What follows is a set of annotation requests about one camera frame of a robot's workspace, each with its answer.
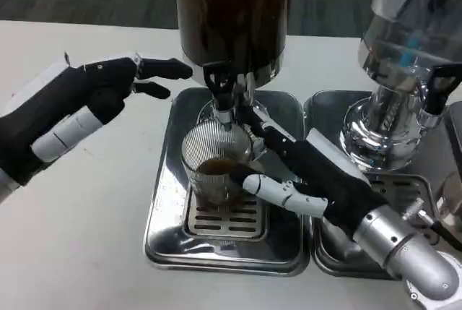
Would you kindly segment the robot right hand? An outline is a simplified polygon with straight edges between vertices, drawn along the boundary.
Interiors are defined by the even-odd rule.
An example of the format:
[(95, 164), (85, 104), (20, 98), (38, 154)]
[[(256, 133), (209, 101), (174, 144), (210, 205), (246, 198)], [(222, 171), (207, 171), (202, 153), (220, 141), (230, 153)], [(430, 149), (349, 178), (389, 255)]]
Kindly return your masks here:
[(230, 178), (244, 191), (299, 215), (325, 218), (348, 237), (372, 211), (388, 205), (358, 167), (316, 129), (311, 129), (308, 138), (296, 139), (250, 106), (239, 108), (237, 119), (263, 138), (266, 147), (299, 179), (283, 181), (236, 165)]

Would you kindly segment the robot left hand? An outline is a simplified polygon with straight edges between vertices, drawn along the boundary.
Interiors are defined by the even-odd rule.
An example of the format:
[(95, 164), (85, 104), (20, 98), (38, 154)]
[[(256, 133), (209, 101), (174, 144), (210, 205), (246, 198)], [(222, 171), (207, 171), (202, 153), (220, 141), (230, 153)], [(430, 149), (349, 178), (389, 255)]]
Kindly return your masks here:
[(51, 66), (17, 93), (1, 116), (1, 175), (24, 186), (83, 139), (111, 122), (131, 93), (164, 100), (170, 91), (153, 77), (188, 79), (193, 70), (178, 59), (138, 53), (72, 67)]

